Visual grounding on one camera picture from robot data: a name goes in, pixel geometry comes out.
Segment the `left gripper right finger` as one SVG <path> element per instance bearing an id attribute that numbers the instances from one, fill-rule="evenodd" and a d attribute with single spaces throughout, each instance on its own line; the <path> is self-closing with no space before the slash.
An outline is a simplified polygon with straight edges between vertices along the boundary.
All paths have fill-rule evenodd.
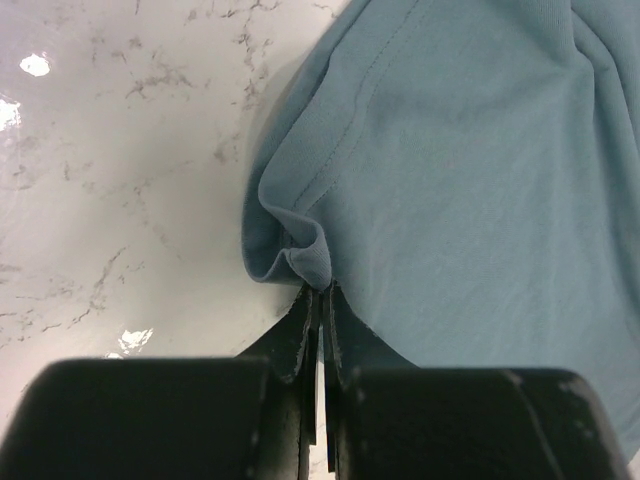
<path id="1" fill-rule="evenodd" d="M 420 368 L 322 296 L 327 460 L 339 479 L 626 479 L 602 405 L 573 372 Z"/>

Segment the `blue-grey t shirt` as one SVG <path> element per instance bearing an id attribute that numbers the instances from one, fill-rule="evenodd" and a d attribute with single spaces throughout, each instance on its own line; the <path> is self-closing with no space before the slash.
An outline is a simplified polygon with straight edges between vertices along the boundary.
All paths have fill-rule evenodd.
<path id="1" fill-rule="evenodd" d="M 560 367 L 639 449 L 639 5 L 353 1 L 249 176 L 249 275 L 421 366 Z"/>

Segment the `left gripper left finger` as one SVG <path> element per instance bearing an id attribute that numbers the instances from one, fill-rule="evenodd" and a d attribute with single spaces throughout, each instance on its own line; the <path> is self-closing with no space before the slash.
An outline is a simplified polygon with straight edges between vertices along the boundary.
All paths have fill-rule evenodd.
<path id="1" fill-rule="evenodd" d="M 5 479 L 305 479 L 316 442 L 319 296 L 303 288 L 232 358 L 73 359 L 31 383 Z"/>

